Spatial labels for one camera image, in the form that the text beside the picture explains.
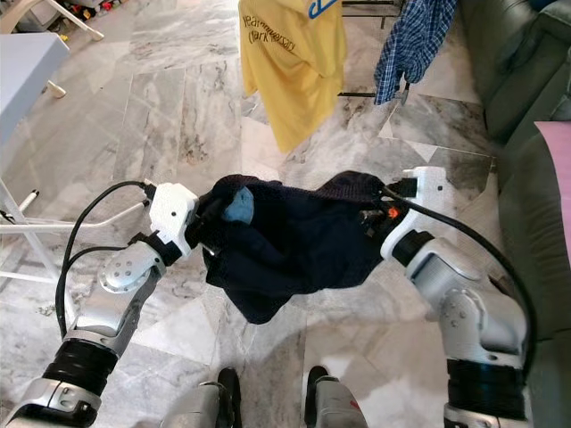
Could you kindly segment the pink cloth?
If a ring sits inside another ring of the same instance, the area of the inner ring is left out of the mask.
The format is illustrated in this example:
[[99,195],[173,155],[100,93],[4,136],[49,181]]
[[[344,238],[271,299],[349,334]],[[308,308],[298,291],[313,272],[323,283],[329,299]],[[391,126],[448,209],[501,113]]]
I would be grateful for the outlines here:
[[535,182],[542,184],[545,196],[554,204],[563,246],[563,260],[571,268],[571,119],[535,121],[539,134],[534,144],[531,171]]

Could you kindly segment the dark green sofa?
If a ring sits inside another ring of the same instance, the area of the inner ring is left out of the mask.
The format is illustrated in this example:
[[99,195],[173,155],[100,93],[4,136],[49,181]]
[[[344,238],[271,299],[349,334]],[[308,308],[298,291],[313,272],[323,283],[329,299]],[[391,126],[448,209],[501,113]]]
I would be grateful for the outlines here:
[[571,267],[531,171],[535,121],[571,119],[571,0],[459,0],[475,89],[499,146],[503,250],[537,311],[534,428],[571,428]]

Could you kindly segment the blue plaid shirt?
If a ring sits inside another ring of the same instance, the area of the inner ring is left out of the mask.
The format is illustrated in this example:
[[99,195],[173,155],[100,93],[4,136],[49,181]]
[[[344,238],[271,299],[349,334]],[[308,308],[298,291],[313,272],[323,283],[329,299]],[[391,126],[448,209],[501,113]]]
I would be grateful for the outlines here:
[[417,83],[424,77],[451,29],[458,4],[459,0],[404,0],[376,65],[376,105],[391,102],[402,81]]

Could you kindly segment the silver right robot leg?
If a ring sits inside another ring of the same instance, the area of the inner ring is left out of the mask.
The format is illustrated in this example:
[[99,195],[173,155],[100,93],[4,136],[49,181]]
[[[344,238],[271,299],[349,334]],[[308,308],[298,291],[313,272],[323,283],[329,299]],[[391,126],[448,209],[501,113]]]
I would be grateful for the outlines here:
[[368,428],[358,401],[324,366],[307,374],[303,421],[307,428]]

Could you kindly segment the silver robot leg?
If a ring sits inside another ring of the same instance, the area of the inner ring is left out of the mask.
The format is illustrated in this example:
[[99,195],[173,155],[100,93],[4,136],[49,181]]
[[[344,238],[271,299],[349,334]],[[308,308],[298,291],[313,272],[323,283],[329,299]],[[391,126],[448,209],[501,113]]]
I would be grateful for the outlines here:
[[239,374],[221,368],[216,382],[197,384],[180,396],[160,428],[242,428]]
[[303,421],[307,428],[368,428],[358,401],[324,366],[307,374]]

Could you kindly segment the navy knit sweater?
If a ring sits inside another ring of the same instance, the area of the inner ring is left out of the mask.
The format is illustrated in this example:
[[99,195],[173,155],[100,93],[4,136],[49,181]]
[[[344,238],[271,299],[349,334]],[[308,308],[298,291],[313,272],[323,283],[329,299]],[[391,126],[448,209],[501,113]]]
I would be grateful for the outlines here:
[[294,296],[355,288],[382,262],[359,212],[380,201],[382,179],[343,171],[318,189],[253,176],[218,179],[201,204],[224,203],[208,284],[220,288],[250,325],[265,325]]

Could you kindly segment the silver left robot leg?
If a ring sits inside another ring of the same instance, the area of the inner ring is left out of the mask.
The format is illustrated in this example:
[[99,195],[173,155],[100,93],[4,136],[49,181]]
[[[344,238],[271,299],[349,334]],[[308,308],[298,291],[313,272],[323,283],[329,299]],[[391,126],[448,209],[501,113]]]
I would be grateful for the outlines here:
[[221,368],[216,382],[197,384],[180,396],[160,428],[242,428],[239,374]]

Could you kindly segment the beige plastic chair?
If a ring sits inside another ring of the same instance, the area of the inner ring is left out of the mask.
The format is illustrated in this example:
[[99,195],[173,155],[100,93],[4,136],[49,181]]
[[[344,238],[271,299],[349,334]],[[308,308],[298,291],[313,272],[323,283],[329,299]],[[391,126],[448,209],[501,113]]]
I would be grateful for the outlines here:
[[0,33],[12,34],[21,23],[26,29],[31,25],[37,28],[48,29],[57,18],[65,18],[75,28],[86,31],[95,41],[103,40],[103,33],[91,28],[83,18],[75,16],[65,5],[58,4],[57,0],[3,0],[4,11],[0,15]]

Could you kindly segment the dark metal clothes rack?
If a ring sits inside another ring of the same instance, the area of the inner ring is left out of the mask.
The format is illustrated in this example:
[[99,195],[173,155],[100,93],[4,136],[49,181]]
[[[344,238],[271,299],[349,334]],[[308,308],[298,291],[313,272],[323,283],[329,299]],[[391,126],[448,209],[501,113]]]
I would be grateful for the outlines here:
[[343,5],[350,49],[341,97],[374,99],[374,72],[391,26],[400,17],[405,0],[339,0]]

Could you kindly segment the yellow shirt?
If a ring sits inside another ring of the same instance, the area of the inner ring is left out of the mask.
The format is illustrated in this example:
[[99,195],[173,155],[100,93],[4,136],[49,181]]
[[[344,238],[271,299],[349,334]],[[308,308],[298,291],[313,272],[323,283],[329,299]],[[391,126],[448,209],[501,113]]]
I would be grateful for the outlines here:
[[282,153],[331,117],[345,82],[343,5],[311,20],[310,1],[239,0],[244,92],[260,95]]

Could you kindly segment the blue plastic hanger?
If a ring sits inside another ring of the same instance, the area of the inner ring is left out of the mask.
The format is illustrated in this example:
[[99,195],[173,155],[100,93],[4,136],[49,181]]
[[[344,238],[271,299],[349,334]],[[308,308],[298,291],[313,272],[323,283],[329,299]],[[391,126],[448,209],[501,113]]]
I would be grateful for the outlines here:
[[307,15],[309,15],[311,20],[316,20],[323,12],[329,11],[337,3],[338,0],[311,0]]

